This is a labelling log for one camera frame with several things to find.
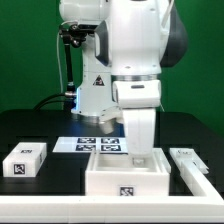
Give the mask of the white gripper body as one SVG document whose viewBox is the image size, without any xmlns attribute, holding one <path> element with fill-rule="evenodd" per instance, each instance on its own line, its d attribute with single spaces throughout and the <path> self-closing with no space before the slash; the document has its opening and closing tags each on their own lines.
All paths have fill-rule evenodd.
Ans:
<svg viewBox="0 0 224 224">
<path fill-rule="evenodd" d="M 128 154 L 134 159 L 152 155 L 155 136 L 156 111 L 154 109 L 123 109 L 124 132 Z"/>
</svg>

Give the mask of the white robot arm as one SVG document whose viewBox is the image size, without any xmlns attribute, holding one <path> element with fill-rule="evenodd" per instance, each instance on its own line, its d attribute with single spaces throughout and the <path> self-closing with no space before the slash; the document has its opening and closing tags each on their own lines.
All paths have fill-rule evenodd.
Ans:
<svg viewBox="0 0 224 224">
<path fill-rule="evenodd" d="M 175 0 L 60 0 L 65 46 L 80 48 L 83 81 L 72 112 L 110 133 L 124 125 L 127 151 L 140 165 L 152 155 L 163 67 L 187 49 Z"/>
</svg>

